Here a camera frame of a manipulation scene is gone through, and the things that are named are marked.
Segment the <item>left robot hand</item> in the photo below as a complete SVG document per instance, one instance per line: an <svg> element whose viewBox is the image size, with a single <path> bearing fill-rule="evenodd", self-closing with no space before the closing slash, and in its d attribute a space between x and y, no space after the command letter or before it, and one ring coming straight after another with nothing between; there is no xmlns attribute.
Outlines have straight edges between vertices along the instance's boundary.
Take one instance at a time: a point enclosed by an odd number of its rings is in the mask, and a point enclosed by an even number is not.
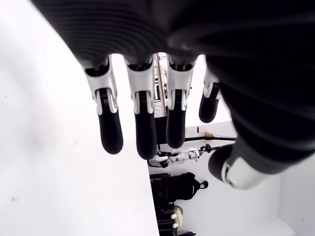
<svg viewBox="0 0 315 236"><path fill-rule="evenodd" d="M237 131L210 173L251 189L315 151L315 3L312 0L35 0L34 6L84 69L97 104L103 148L123 147L111 56L125 59L137 151L157 150L154 58L167 55L166 141L179 148L192 73L206 58L199 118L223 98Z"/></svg>

